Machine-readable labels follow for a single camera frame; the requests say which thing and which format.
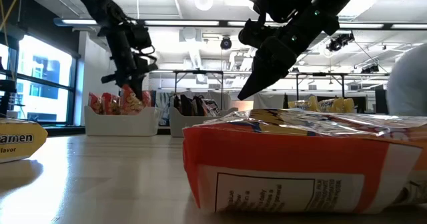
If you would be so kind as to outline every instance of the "ceiling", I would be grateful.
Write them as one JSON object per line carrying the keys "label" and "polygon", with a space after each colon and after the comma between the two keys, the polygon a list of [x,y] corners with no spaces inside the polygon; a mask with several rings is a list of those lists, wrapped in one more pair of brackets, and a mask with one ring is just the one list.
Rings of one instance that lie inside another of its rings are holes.
{"label": "ceiling", "polygon": [[[68,19],[90,18],[79,0],[36,0],[58,16]],[[131,17],[140,19],[197,19],[236,20],[257,19],[244,0],[213,0],[208,11],[195,6],[195,0],[114,0]],[[427,22],[427,0],[353,0],[342,13],[349,21],[361,22]],[[152,27],[151,39],[156,47],[159,63],[175,63],[177,68],[184,59],[189,59],[189,47],[179,42],[178,27]],[[247,53],[250,48],[237,40],[238,28],[201,28],[202,33],[229,35],[233,47],[229,51],[220,48],[221,38],[207,38],[199,46],[202,59],[229,60],[234,52]],[[311,53],[302,59],[302,69],[311,71],[329,70],[349,72],[354,67],[370,63],[370,56],[378,58],[386,69],[391,68],[396,58],[419,43],[427,42],[425,31],[355,31],[356,43],[351,43],[331,57],[325,46],[328,37],[321,36],[311,46]]]}

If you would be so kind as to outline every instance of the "desk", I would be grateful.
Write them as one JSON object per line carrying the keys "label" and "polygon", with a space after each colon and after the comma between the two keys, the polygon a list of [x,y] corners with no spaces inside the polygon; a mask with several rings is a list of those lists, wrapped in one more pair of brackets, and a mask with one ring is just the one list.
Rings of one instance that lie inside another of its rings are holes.
{"label": "desk", "polygon": [[427,223],[427,205],[379,215],[206,215],[191,197],[181,142],[49,138],[29,160],[0,164],[0,223]]}

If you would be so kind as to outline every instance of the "white ceiling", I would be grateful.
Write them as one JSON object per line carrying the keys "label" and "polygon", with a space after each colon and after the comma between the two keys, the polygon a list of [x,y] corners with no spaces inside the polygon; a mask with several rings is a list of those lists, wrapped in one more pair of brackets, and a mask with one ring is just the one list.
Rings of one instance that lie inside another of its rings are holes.
{"label": "white ceiling", "polygon": [[[36,0],[58,16],[63,18],[90,18],[86,8],[79,0]],[[256,19],[254,13],[244,1],[239,0],[213,0],[213,7],[209,11],[200,11],[195,7],[194,0],[114,0],[123,10],[132,17],[141,19],[227,19],[243,21],[248,18]],[[366,5],[373,2],[371,8],[366,7],[366,11],[357,16],[355,21],[407,21],[407,22],[427,22],[427,0],[363,0]],[[235,39],[239,29],[224,28],[203,28],[203,33],[217,33],[220,35],[230,35]],[[184,58],[188,58],[188,49],[185,43],[178,42],[179,28],[156,27],[150,29],[153,44],[157,49],[160,63],[182,63]],[[357,42],[368,48],[366,52],[371,57],[379,57],[380,63],[391,67],[397,55],[401,51],[393,49],[407,50],[411,43],[427,42],[427,32],[425,31],[355,31]],[[388,44],[387,50],[382,50],[383,44]],[[324,69],[330,64],[336,69],[346,67],[350,70],[357,64],[364,63],[370,58],[362,52],[354,43],[345,47],[332,58],[326,57],[328,53],[324,51],[325,44],[318,45],[313,50],[319,55],[308,55],[304,61],[316,67]],[[247,49],[248,47],[233,42],[231,51],[222,51],[220,41],[210,39],[201,46],[201,57],[204,59],[227,59],[232,51]]]}

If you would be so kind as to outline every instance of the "table surface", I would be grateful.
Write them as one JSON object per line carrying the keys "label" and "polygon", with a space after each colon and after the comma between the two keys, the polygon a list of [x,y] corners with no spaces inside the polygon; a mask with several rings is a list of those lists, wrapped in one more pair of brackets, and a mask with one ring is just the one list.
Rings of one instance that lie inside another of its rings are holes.
{"label": "table surface", "polygon": [[191,196],[182,139],[49,138],[0,164],[0,223],[427,223],[427,205],[379,215],[205,214]]}

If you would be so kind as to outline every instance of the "snack bins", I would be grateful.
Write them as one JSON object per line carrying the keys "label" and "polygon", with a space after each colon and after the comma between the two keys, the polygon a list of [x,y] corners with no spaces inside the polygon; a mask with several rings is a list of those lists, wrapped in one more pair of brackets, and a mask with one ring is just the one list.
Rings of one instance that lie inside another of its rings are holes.
{"label": "snack bins", "polygon": [[218,117],[186,117],[182,115],[175,107],[170,107],[169,115],[170,115],[170,125],[171,125],[171,136],[183,137],[183,133],[182,133],[183,128],[202,124],[205,121],[218,119],[234,111],[239,111],[239,109],[234,107],[228,111],[220,111],[220,116]]}
{"label": "snack bins", "polygon": [[137,115],[98,115],[91,107],[85,107],[86,135],[136,136],[157,135],[160,111],[146,107]]}
{"label": "snack bins", "polygon": [[46,138],[46,130],[37,123],[0,118],[0,163],[32,156]]}
{"label": "snack bins", "polygon": [[379,213],[427,203],[427,117],[260,109],[183,132],[185,171],[207,212]]}

